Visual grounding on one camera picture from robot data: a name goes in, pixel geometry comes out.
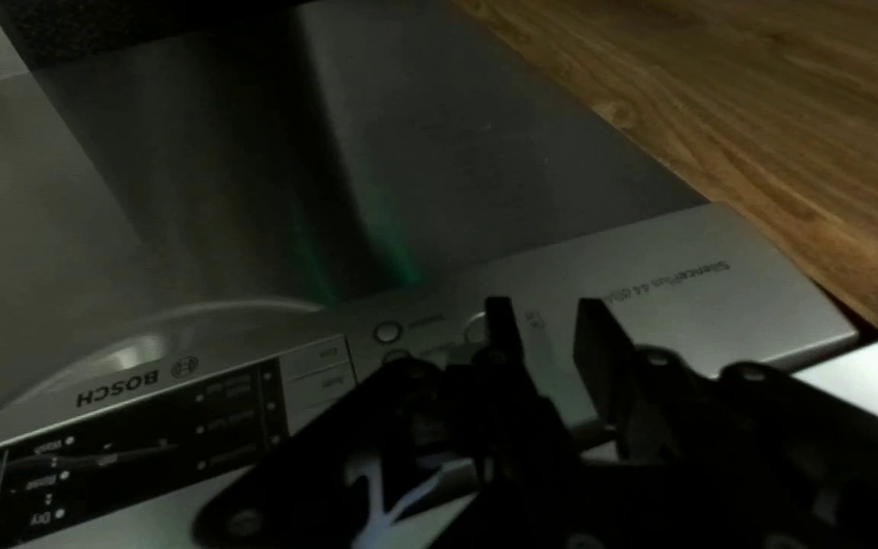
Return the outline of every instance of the wood grain surface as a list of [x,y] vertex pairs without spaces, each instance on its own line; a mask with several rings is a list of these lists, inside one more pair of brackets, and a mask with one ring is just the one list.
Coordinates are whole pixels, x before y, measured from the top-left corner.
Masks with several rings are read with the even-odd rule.
[[878,326],[878,0],[458,0]]

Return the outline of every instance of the brand logo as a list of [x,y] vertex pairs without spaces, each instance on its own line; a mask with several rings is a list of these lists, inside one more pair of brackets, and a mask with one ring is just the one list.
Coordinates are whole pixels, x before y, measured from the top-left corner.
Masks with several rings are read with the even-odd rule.
[[121,392],[135,392],[140,386],[157,385],[157,376],[161,376],[157,369],[148,369],[148,371],[137,371],[130,379],[119,379],[119,382],[92,386],[92,391],[83,391],[83,392],[75,392],[75,408],[98,405],[98,404],[116,400]]

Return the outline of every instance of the wooden countertop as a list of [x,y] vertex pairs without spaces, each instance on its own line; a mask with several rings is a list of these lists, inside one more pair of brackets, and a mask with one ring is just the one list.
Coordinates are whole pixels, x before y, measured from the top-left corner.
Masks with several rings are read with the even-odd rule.
[[878,0],[458,0],[878,326]]

